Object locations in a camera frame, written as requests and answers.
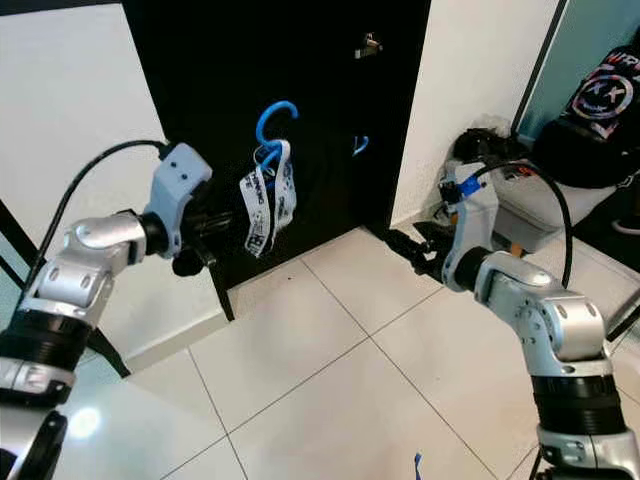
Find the grey upholstered ottoman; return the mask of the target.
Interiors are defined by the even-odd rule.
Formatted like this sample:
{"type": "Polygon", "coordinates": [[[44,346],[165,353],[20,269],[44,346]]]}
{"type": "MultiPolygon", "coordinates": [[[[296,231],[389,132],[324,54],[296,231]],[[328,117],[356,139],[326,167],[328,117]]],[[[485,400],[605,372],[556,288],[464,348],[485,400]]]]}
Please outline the grey upholstered ottoman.
{"type": "MultiPolygon", "coordinates": [[[[500,205],[494,233],[509,243],[520,244],[526,251],[539,251],[563,233],[558,201],[540,177],[516,174],[508,179],[508,173],[485,174],[485,182],[497,193],[500,205]]],[[[557,184],[575,227],[618,189],[614,186],[589,189],[557,184]]]]}

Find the black door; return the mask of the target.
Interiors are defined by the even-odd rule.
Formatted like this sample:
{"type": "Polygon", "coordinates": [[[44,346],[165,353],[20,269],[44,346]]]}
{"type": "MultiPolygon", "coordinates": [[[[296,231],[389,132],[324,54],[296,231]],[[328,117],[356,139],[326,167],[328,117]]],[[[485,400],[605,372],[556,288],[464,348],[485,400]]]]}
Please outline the black door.
{"type": "Polygon", "coordinates": [[[200,207],[244,205],[253,127],[271,102],[328,116],[372,138],[353,175],[294,175],[292,223],[260,259],[215,247],[220,292],[358,227],[389,227],[431,0],[124,0],[163,131],[212,169],[200,207]],[[383,50],[356,60],[366,32],[383,50]]]}

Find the black strapped bag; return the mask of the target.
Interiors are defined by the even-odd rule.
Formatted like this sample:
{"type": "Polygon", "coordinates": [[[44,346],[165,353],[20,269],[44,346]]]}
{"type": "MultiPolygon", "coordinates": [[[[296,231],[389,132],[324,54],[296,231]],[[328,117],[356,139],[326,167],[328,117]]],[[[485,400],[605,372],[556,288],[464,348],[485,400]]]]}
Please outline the black strapped bag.
{"type": "Polygon", "coordinates": [[[524,166],[507,166],[489,173],[490,180],[493,182],[509,184],[536,175],[527,168],[529,157],[529,147],[516,138],[503,136],[493,128],[468,128],[454,140],[451,154],[445,160],[445,173],[453,172],[457,166],[470,163],[524,164],[524,166]]]}

